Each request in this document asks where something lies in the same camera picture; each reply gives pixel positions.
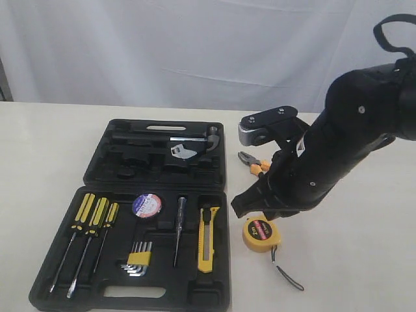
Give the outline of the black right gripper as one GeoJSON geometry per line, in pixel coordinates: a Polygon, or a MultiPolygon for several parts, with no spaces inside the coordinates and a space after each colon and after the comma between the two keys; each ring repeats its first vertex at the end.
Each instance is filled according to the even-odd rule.
{"type": "Polygon", "coordinates": [[[273,175],[279,172],[280,157],[280,152],[275,153],[270,162],[270,170],[264,176],[257,177],[250,188],[233,198],[231,206],[238,218],[256,211],[262,212],[267,220],[288,218],[317,206],[316,200],[306,202],[286,198],[282,187],[272,186],[273,175]]]}

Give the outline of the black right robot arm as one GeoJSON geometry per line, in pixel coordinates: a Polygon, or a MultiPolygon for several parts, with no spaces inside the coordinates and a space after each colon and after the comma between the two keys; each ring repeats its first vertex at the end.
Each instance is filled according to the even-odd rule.
{"type": "Polygon", "coordinates": [[[316,207],[371,152],[396,138],[415,139],[415,61],[403,58],[353,70],[330,85],[312,124],[290,106],[242,118],[244,146],[279,146],[269,171],[231,202],[238,217],[260,211],[269,220],[316,207]]]}

